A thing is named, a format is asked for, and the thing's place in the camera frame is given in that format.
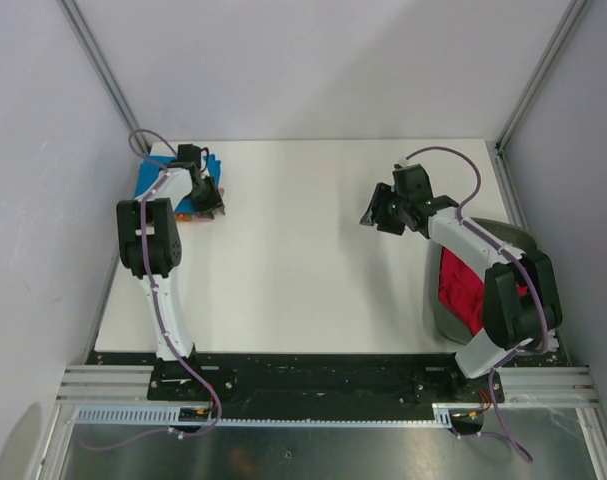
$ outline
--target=red cloth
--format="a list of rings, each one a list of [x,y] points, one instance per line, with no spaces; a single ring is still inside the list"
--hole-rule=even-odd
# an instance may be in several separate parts
[[[520,296],[527,287],[517,286]],[[439,300],[476,335],[483,328],[483,281],[452,252],[443,249]]]

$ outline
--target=blue fabric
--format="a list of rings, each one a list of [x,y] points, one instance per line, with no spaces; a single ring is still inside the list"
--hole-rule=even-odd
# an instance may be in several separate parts
[[[165,165],[169,164],[172,160],[174,160],[174,157],[161,157],[158,155],[150,155],[150,158]],[[210,175],[214,177],[214,183],[216,184],[216,186],[218,186],[219,182],[221,181],[221,161],[218,160],[216,158],[216,155],[214,155],[213,153],[211,153],[207,157],[207,169],[209,170]],[[159,170],[159,167],[149,162],[143,162],[141,164],[141,167],[139,168],[139,178],[136,181],[136,188],[134,189],[135,197],[138,197],[148,188],[150,188],[150,186],[152,186],[154,180],[156,180],[159,176]],[[197,213],[194,211],[194,207],[192,207],[192,203],[190,202],[189,198],[184,198],[183,200],[181,200],[174,212]]]

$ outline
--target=purple cable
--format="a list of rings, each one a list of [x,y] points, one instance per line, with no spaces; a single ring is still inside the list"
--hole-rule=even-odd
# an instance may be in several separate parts
[[[140,153],[138,150],[136,150],[136,148],[134,147],[134,144],[132,143],[132,139],[134,138],[134,135],[136,135],[137,133],[149,133],[151,135],[156,136],[163,143],[165,143],[165,145],[167,145],[167,147],[172,151],[174,156],[177,155],[176,150],[174,148],[172,148],[172,146],[168,143],[168,141],[165,140],[161,135],[159,135],[156,132],[153,132],[152,130],[147,130],[145,128],[139,128],[138,130],[134,130],[128,136],[128,144],[130,145],[130,149],[136,155],[141,157],[143,159],[143,161],[157,165],[163,171],[167,171],[166,165],[159,163],[155,160],[152,160],[147,154]],[[163,316],[161,314],[161,307],[159,305],[158,292],[157,292],[158,286],[157,286],[156,282],[154,281],[154,275],[152,274],[152,268],[150,267],[150,257],[149,257],[149,250],[148,250],[148,244],[147,244],[147,231],[146,231],[147,217],[146,217],[145,205],[146,205],[148,198],[150,198],[152,195],[154,195],[154,193],[156,193],[156,190],[158,188],[163,186],[163,184],[167,181],[167,178],[168,178],[167,175],[163,175],[160,179],[158,179],[156,182],[154,182],[154,184],[152,184],[152,186],[149,188],[148,193],[145,194],[141,198],[141,201],[140,201],[140,203],[141,203],[141,207],[140,207],[141,248],[143,250],[143,267],[145,268],[146,275],[150,279],[150,287],[152,290],[152,300],[154,303],[154,312],[156,313],[156,320],[158,322],[159,329],[161,330],[161,334],[163,335],[163,338],[165,339],[165,343],[167,344],[168,348],[172,351],[172,354],[176,357],[176,360],[179,362],[179,364],[190,375],[192,375],[201,385],[203,385],[207,389],[207,391],[210,393],[212,398],[214,399],[214,404],[216,406],[216,418],[210,425],[208,425],[205,428],[202,427],[201,429],[197,430],[194,433],[186,433],[186,432],[181,432],[181,431],[178,432],[179,438],[202,437],[203,435],[207,435],[208,433],[210,433],[221,420],[221,417],[223,416],[223,406],[221,405],[221,399],[217,395],[216,391],[212,388],[212,386],[209,383],[207,383],[207,381],[203,377],[201,377],[192,367],[190,367],[190,365],[188,365],[188,363],[185,360],[183,360],[183,358],[181,357],[181,354],[178,352],[178,350],[172,344],[172,341],[170,340],[169,335],[167,335],[168,332],[167,332],[167,329],[165,328],[165,324],[163,323]],[[121,442],[117,442],[112,445],[106,445],[106,446],[101,446],[101,447],[97,447],[97,446],[89,445],[89,444],[85,443],[85,441],[81,438],[80,435],[77,440],[78,440],[79,445],[86,450],[89,450],[92,452],[107,452],[110,450],[114,450],[114,449],[129,445],[130,443],[136,442],[137,440],[140,440],[141,438],[147,437],[149,435],[154,435],[154,434],[162,433],[162,432],[170,432],[170,433],[174,432],[175,433],[176,431],[173,430],[171,427],[169,427],[169,428],[166,428],[166,427],[152,428],[150,430],[146,430],[137,435],[134,435],[133,437],[130,437]]]
[[[459,221],[459,223],[461,225],[463,225],[465,228],[467,228],[470,232],[475,234],[477,237],[479,237],[482,240],[484,240],[485,242],[487,242],[500,255],[502,255],[506,260],[508,260],[510,263],[512,263],[517,268],[517,270],[519,271],[519,273],[525,280],[525,283],[527,284],[527,288],[529,289],[529,291],[532,295],[532,299],[534,300],[534,306],[536,307],[536,312],[538,313],[539,322],[541,325],[541,332],[542,332],[541,347],[540,347],[539,353],[547,352],[547,349],[549,347],[549,339],[548,339],[548,334],[547,334],[547,320],[545,318],[545,311],[543,310],[543,304],[541,303],[541,298],[539,297],[538,291],[534,287],[534,281],[528,274],[528,272],[525,269],[525,267],[523,266],[523,264],[512,253],[510,253],[508,250],[504,249],[503,245],[501,243],[497,242],[484,229],[476,226],[475,223],[473,223],[463,217],[463,207],[465,207],[465,205],[467,205],[474,197],[476,197],[476,195],[481,190],[481,172],[479,171],[476,164],[472,161],[472,159],[470,159],[468,156],[464,155],[463,153],[461,153],[457,150],[454,150],[452,148],[448,148],[448,147],[431,146],[431,147],[421,148],[420,150],[417,150],[416,152],[411,153],[410,155],[405,157],[405,159],[410,160],[411,158],[415,157],[416,155],[418,155],[420,153],[429,152],[432,150],[439,150],[439,151],[448,152],[453,155],[456,155],[456,156],[462,158],[463,160],[465,160],[468,163],[468,165],[470,165],[472,167],[472,169],[474,170],[474,174],[476,176],[476,187],[474,188],[474,191],[467,198],[465,198],[465,200],[463,200],[461,202],[461,204],[458,206],[458,208],[456,209],[456,219]],[[496,364],[494,367],[492,367],[488,374],[488,390],[490,391],[490,398],[492,400],[492,405],[494,405],[494,411],[496,412],[496,417],[498,418],[499,423],[501,424],[501,427],[503,428],[503,431],[505,432],[505,435],[503,435],[501,433],[496,433],[496,432],[483,432],[483,433],[481,433],[480,436],[500,438],[503,440],[507,440],[514,447],[514,449],[519,454],[519,456],[521,458],[523,458],[523,460],[525,460],[527,463],[532,463],[534,461],[534,459],[532,458],[532,455],[530,454],[530,452],[528,452],[525,449],[525,447],[523,447],[523,445],[521,445],[514,439],[512,432],[507,427],[507,422],[505,421],[503,413],[499,410],[499,405],[498,405],[498,402],[496,401],[496,395],[494,394],[494,373],[496,372],[496,369],[505,365],[512,358],[514,358],[515,355],[516,355],[516,351],[513,351],[510,355],[508,355],[502,361],[500,361],[498,364]],[[471,436],[478,437],[479,435],[461,435],[461,436],[462,437],[471,437]]]

